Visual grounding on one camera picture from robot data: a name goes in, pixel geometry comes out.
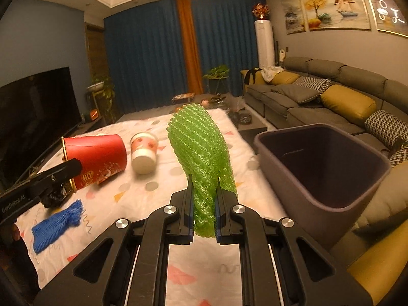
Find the person's left hand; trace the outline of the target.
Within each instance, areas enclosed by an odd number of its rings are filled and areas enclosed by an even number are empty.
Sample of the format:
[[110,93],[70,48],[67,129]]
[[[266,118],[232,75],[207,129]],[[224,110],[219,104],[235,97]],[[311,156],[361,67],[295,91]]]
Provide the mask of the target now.
[[1,225],[1,264],[9,258],[8,248],[20,239],[20,230],[15,223]]

